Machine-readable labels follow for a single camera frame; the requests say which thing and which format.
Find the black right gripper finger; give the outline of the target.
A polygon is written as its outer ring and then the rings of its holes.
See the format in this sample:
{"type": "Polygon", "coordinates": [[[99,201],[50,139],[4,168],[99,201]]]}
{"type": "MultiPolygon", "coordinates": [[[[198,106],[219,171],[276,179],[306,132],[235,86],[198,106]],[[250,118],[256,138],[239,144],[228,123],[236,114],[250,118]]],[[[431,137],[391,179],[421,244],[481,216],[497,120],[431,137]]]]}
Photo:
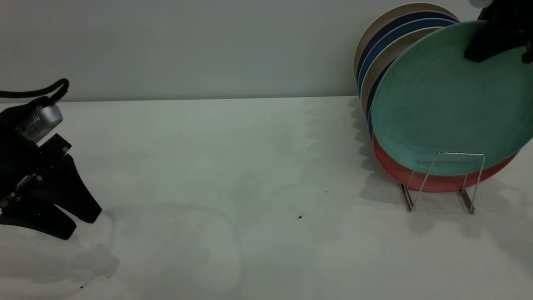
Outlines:
{"type": "Polygon", "coordinates": [[[474,35],[464,51],[464,58],[481,63],[523,45],[525,45],[523,29],[517,25],[491,20],[474,35]]]}

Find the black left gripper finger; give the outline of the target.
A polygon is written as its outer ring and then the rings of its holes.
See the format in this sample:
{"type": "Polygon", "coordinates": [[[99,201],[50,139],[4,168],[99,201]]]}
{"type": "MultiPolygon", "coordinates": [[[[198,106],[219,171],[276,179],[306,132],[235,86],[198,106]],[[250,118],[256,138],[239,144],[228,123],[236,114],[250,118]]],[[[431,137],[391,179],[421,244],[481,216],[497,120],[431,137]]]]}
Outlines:
{"type": "Polygon", "coordinates": [[[76,223],[59,207],[68,209],[68,202],[61,197],[42,195],[5,197],[1,200],[1,224],[19,226],[68,240],[76,223]]]}
{"type": "Polygon", "coordinates": [[[39,172],[37,195],[86,223],[94,223],[102,209],[83,183],[70,155],[47,162],[39,172]]]}

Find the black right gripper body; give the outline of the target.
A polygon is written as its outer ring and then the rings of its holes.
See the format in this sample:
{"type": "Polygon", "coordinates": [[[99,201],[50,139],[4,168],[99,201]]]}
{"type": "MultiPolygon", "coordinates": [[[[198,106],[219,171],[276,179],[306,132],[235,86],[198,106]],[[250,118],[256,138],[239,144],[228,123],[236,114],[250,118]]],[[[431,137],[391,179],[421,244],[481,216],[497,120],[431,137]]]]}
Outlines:
{"type": "Polygon", "coordinates": [[[531,0],[491,0],[482,8],[479,21],[497,21],[519,26],[525,32],[525,53],[521,60],[525,64],[532,63],[533,17],[531,0]]]}

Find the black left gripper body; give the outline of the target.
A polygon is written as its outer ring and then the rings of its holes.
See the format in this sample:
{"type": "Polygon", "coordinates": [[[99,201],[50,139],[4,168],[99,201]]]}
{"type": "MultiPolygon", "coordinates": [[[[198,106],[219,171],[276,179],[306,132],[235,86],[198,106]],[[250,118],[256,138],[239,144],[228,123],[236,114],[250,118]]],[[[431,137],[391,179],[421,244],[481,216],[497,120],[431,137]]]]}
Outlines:
{"type": "Polygon", "coordinates": [[[40,169],[53,159],[69,155],[72,148],[60,135],[39,145],[62,121],[55,97],[37,97],[1,112],[2,195],[37,195],[42,181],[40,169]]]}

